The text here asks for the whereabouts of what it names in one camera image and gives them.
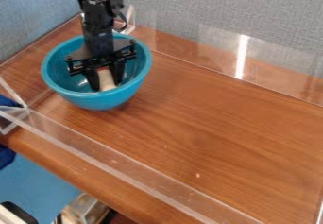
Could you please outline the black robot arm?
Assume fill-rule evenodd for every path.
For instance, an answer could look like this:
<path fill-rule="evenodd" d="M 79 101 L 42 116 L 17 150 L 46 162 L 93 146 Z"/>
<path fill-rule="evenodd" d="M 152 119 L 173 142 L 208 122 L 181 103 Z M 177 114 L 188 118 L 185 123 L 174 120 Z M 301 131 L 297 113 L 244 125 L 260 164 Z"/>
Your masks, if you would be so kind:
<path fill-rule="evenodd" d="M 65 56 L 70 76 L 83 75 L 93 91 L 114 89 L 122 82 L 125 64 L 136 57 L 132 39 L 116 39 L 126 28 L 124 0 L 77 0 L 83 43 Z"/>

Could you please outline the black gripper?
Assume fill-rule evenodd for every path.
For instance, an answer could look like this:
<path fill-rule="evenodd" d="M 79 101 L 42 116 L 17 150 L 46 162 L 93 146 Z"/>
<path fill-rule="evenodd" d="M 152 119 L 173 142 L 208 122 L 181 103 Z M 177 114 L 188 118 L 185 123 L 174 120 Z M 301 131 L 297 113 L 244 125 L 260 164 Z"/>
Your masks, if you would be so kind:
<path fill-rule="evenodd" d="M 110 67 L 116 85 L 124 78 L 125 63 L 136 57 L 136 41 L 129 38 L 114 38 L 110 30 L 105 32 L 82 31 L 83 42 L 79 49 L 65 56 L 70 76 L 85 74 L 93 91 L 99 90 L 99 77 L 94 69 Z"/>

